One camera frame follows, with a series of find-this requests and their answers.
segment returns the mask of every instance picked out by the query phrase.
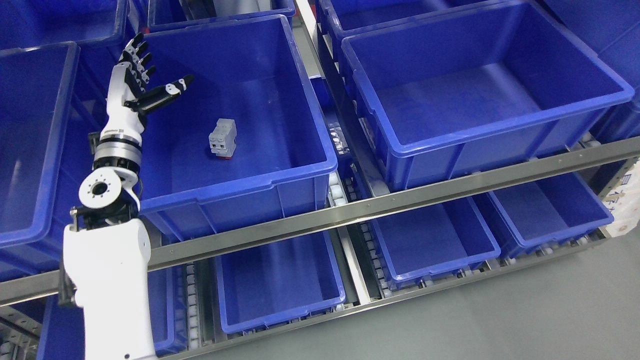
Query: metal shelf frame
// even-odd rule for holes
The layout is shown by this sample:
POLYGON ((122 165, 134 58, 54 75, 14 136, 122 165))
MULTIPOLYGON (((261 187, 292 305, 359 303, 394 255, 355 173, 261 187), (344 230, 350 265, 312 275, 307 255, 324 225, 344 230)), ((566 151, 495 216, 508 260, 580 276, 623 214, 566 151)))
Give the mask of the metal shelf frame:
MULTIPOLYGON (((352 241, 356 240, 349 237, 347 225, 358 224, 385 215, 434 205, 507 186, 527 183, 545 177, 638 157, 640 156, 640 136, 597 147, 568 151, 548 158, 480 172, 441 183, 390 193, 378 170, 376 159, 369 148, 364 132, 355 115, 353 103, 344 91, 342 79, 337 74, 337 70, 333 66, 332 61, 330 62, 331 65, 323 66, 323 64, 328 63, 327 56, 329 56, 330 59, 330 47, 327 46, 326 40, 319 35, 316 20, 311 12, 308 1, 295 0, 295 2, 298 7, 302 25, 307 34, 307 40, 317 56, 316 62, 318 63, 321 75, 327 80, 333 100, 337 104, 339 117, 341 121, 343 121, 343 131, 345 132, 345 136, 349 142, 349 148, 355 159, 355 166, 365 180, 368 192, 372 194, 373 197, 367 200, 351 202, 339 207, 322 209, 225 233, 203 236, 182 243, 158 247, 152 250, 148 269, 149 271, 158 270, 295 236, 337 228, 337 233, 340 238, 339 243, 342 247, 340 256, 346 258, 346 264, 348 265, 345 275, 353 281, 357 299, 342 311, 328 313, 246 336, 229 338, 218 343, 207 343, 202 348, 188 350, 164 357, 163 359, 204 359, 209 353, 222 348, 228 348, 272 334, 299 329, 315 323, 360 313, 379 306, 393 304, 428 293, 546 263, 553 259, 590 249, 605 241, 602 233, 596 232, 587 240, 573 242, 570 246, 567 245, 555 249, 553 253, 548 255, 534 254, 523 259, 518 259, 516 263, 511 265, 499 264, 498 261, 496 261, 486 264, 483 272, 475 273, 471 276, 449 279, 425 288, 415 288, 385 299, 371 297, 366 292, 366 286, 364 285, 360 268, 367 264, 358 263, 352 244, 352 241)), ((12 281, 0 282, 0 306, 7 306, 57 293, 58 276, 58 271, 53 271, 12 281)))

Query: robotic arm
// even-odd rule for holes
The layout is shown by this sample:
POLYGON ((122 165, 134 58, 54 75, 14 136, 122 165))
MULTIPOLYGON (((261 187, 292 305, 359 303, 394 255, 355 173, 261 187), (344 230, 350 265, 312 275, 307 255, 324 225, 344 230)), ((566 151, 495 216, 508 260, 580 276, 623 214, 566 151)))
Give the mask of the robotic arm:
POLYGON ((78 190, 82 206, 72 208, 64 232, 60 266, 61 305, 84 309, 85 359, 157 359, 151 333, 147 230, 138 219, 142 132, 147 115, 178 98, 193 76, 146 90, 155 67, 136 35, 113 67, 107 98, 109 121, 91 134, 93 172, 78 190), (106 345, 108 338, 118 341, 106 345))

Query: white connector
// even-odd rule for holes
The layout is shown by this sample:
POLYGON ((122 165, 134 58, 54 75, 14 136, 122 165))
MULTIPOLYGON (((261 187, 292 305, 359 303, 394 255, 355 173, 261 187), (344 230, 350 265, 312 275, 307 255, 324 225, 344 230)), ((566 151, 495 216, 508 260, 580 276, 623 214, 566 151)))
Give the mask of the white connector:
POLYGON ((221 158, 230 158, 236 151, 236 122, 233 119, 218 119, 216 128, 209 134, 211 152, 221 158))

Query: metal bar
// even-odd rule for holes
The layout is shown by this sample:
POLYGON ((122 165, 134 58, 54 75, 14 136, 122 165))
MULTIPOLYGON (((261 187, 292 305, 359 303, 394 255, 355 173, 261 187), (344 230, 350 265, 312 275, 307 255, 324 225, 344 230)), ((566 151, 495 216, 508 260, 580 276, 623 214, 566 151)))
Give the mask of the metal bar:
POLYGON ((211 304, 213 304, 212 286, 214 280, 211 277, 211 268, 209 267, 208 260, 198 261, 194 264, 196 275, 196 288, 198 297, 198 323, 200 324, 200 346, 211 341, 216 336, 216 326, 214 324, 214 311, 211 304))
MULTIPOLYGON (((640 136, 152 249, 149 271, 640 156, 640 136)), ((58 272, 0 282, 0 306, 52 295, 58 272)))
POLYGON ((366 305, 371 302, 369 298, 369 292, 367 291, 367 285, 362 275, 358 258, 356 258, 353 244, 351 243, 351 237, 347 228, 342 226, 338 228, 338 236, 340 237, 340 243, 342 244, 342 250, 344 251, 344 257, 347 259, 347 265, 349 266, 349 272, 353 280, 353 286, 356 288, 356 294, 358 295, 358 302, 360 305, 366 305))
POLYGON ((358 293, 356 292, 356 288, 353 284, 353 278, 349 271, 349 265, 347 264, 347 258, 344 255, 344 250, 342 249, 342 242, 340 241, 340 236, 338 236, 338 231, 333 229, 329 230, 328 233, 329 239, 331 239, 331 246, 333 247, 333 252, 335 254, 335 262, 338 265, 338 273, 340 273, 340 278, 342 279, 342 285, 344 287, 344 303, 352 304, 354 302, 358 302, 358 293))
POLYGON ((337 318, 343 318, 345 316, 349 316, 349 315, 353 315, 353 314, 357 314, 357 313, 362 313, 364 311, 368 311, 368 310, 372 310, 372 309, 376 309, 377 307, 381 307, 381 306, 386 306, 386 305, 391 305, 391 304, 395 304, 398 303, 400 301, 404 301, 404 300, 408 300, 408 299, 413 299, 416 297, 420 297, 423 295, 427 295, 430 293, 434 293, 436 291, 442 291, 442 290, 446 290, 446 289, 450 289, 450 288, 455 288, 457 286, 461 286, 464 284, 469 284, 472 282, 476 282, 476 281, 480 281, 480 280, 485 280, 485 279, 489 279, 491 277, 495 277, 498 275, 502 275, 502 274, 508 274, 510 272, 514 272, 517 270, 521 270, 524 268, 529 268, 530 266, 534 266, 534 265, 539 265, 539 264, 544 264, 547 263, 549 261, 553 261, 557 258, 561 258, 561 257, 565 257, 565 256, 569 256, 572 254, 576 254, 578 252, 587 250, 587 249, 591 249, 593 247, 596 247, 597 245, 600 245, 601 243, 605 242, 606 240, 595 240, 595 241, 591 241, 588 242, 584 245, 578 245, 578 246, 574 246, 574 247, 563 247, 560 249, 555 250, 552 254, 550 255, 546 255, 546 256, 542 256, 542 257, 538 257, 538 256, 529 256, 528 258, 523 258, 523 259, 518 259, 518 262, 513 264, 513 265, 508 265, 508 266, 503 266, 503 267, 498 267, 495 268, 493 270, 488 270, 479 274, 475 274, 472 276, 467 276, 467 277, 462 277, 459 279, 451 279, 450 281, 446 281, 446 282, 442 282, 439 284, 435 284, 433 286, 429 286, 427 288, 422 288, 422 289, 416 289, 413 291, 407 291, 406 293, 402 293, 399 295, 395 295, 393 297, 389 297, 389 298, 385 298, 385 299, 381 299, 381 300, 375 300, 372 301, 369 304, 366 305, 359 305, 359 306, 355 306, 355 307, 351 307, 348 309, 345 309, 343 311, 337 311, 334 313, 330 313, 330 314, 326 314, 326 315, 322 315, 322 316, 318 316, 318 317, 314 317, 314 318, 309 318, 300 322, 295 322, 295 323, 290 323, 287 325, 283 325, 280 327, 275 327, 266 331, 260 331, 260 332, 256 332, 255 334, 251 334, 251 335, 247 335, 247 336, 241 336, 239 338, 234 338, 234 339, 230 339, 227 341, 223 341, 221 343, 215 343, 212 345, 208 345, 206 347, 203 348, 199 348, 196 350, 192 350, 192 351, 187 351, 187 352, 181 352, 179 354, 175 354, 175 355, 171 355, 171 356, 167 356, 167 357, 163 357, 163 360, 187 360, 187 359, 210 359, 211 358, 211 353, 218 351, 218 350, 222 350, 224 348, 230 348, 236 345, 240 345, 243 343, 248 343, 254 340, 259 340, 262 338, 266 338, 268 336, 272 336, 272 335, 277 335, 277 334, 281 334, 283 332, 288 332, 291 330, 296 330, 296 329, 300 329, 303 327, 307 327, 307 326, 311 326, 311 325, 315 325, 317 323, 323 323, 323 322, 327 322, 329 320, 333 320, 333 319, 337 319, 337 318))
POLYGON ((367 246, 367 240, 364 238, 362 225, 363 224, 349 225, 347 226, 347 230, 351 237, 351 244, 353 246, 356 259, 360 264, 360 271, 364 277, 369 298, 380 299, 383 296, 382 289, 380 287, 380 280, 378 279, 378 272, 373 266, 373 261, 371 261, 371 250, 367 246))
MULTIPOLYGON (((317 49, 317 29, 316 29, 316 17, 314 13, 311 11, 311 6, 309 3, 300 6, 298 4, 298 0, 295 0, 296 8, 298 9, 298 18, 300 18, 300 22, 302 23, 302 27, 305 29, 305 34, 307 36, 307 41, 309 42, 309 46, 312 50, 317 49)), ((312 51, 314 55, 314 59, 316 61, 316 65, 318 70, 320 71, 320 75, 324 77, 324 72, 322 69, 322 65, 320 64, 320 59, 317 56, 317 51, 312 51)))

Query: blue storage crate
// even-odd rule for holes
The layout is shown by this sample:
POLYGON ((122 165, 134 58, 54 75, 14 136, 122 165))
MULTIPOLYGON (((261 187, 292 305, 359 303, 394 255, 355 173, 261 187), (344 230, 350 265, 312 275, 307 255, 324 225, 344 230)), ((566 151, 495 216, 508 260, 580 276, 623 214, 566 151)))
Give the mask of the blue storage crate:
POLYGON ((106 97, 111 68, 140 26, 129 0, 4 0, 0 14, 0 49, 65 41, 80 45, 80 71, 95 83, 79 89, 82 101, 94 100, 96 86, 106 97))
POLYGON ((371 220, 392 290, 477 268, 500 247, 470 197, 371 220))
POLYGON ((502 257, 563 244, 610 224, 613 216, 574 173, 474 196, 502 257))
POLYGON ((148 27, 151 32, 156 32, 182 29, 187 26, 208 24, 210 22, 250 19, 252 17, 276 14, 285 15, 289 19, 289 25, 291 26, 292 18, 296 14, 296 7, 293 0, 272 0, 271 4, 273 5, 273 9, 263 12, 187 20, 179 0, 149 0, 148 27))
POLYGON ((0 281, 58 268, 99 129, 77 100, 78 56, 70 42, 0 51, 0 281))
MULTIPOLYGON (((181 266, 149 273, 151 330, 158 356, 175 354, 187 347, 189 334, 182 276, 181 266)), ((58 296, 49 297, 36 359, 84 359, 82 309, 59 307, 58 296)))
POLYGON ((354 35, 342 48, 394 191, 562 151, 634 93, 521 0, 354 35))
POLYGON ((12 304, 11 308, 19 311, 37 323, 42 323, 44 321, 45 302, 42 299, 34 299, 12 304))
POLYGON ((591 129, 601 142, 640 135, 640 2, 545 0, 548 7, 636 90, 591 129))
POLYGON ((227 334, 313 315, 346 298, 326 231, 218 256, 212 262, 222 330, 227 334))
POLYGON ((504 0, 316 0, 317 20, 332 40, 333 60, 347 68, 342 39, 418 19, 472 9, 504 0))
POLYGON ((173 240, 188 240, 324 207, 337 159, 284 16, 146 39, 159 69, 151 85, 189 73, 195 80, 148 118, 144 217, 173 240), (236 121, 230 160, 209 150, 218 118, 236 121))
POLYGON ((149 0, 131 0, 136 12, 140 16, 139 28, 144 30, 147 27, 147 17, 149 14, 149 0))

